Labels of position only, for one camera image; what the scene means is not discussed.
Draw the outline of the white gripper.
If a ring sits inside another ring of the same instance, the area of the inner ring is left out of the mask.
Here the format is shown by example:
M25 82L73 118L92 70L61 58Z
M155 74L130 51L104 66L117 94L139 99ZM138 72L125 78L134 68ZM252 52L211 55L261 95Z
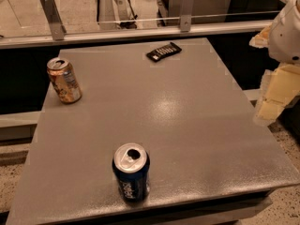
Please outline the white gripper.
M260 96L253 121L259 126L274 123L300 94L300 10L299 0L289 0L272 25L251 38L249 45L267 48L271 58L282 62L262 75Z

